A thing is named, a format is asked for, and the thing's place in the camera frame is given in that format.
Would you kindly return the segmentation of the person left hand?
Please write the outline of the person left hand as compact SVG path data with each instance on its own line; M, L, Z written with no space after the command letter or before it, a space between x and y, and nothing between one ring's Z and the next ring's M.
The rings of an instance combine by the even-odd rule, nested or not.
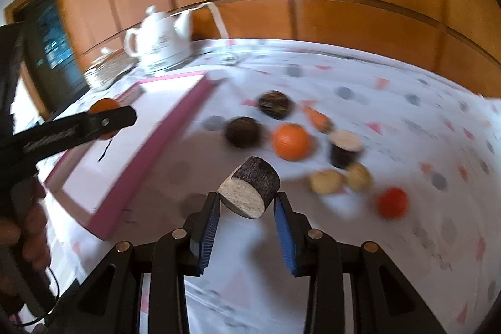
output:
M23 238L23 257L35 271L45 270L51 263L47 238L48 219L43 205L40 204L45 196L43 185L37 178L32 178L31 207L22 226L15 224L10 219L1 217L1 245L13 246L20 238Z

